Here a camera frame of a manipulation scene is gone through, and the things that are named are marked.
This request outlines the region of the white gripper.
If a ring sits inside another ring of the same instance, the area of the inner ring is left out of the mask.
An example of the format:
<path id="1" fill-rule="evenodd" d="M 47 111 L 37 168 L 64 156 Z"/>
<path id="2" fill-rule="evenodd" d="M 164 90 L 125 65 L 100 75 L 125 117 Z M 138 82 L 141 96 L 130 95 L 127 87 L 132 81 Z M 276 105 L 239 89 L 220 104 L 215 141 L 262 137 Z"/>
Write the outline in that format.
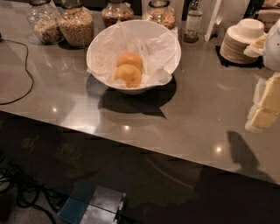
<path id="1" fill-rule="evenodd" d="M 243 53 L 251 58 L 262 56 L 263 64 L 274 72 L 280 72 L 280 19 Z M 256 86 L 253 106 L 248 112 L 245 129 L 261 132 L 268 129 L 280 115 L 280 73 L 269 79 L 261 78 Z"/>

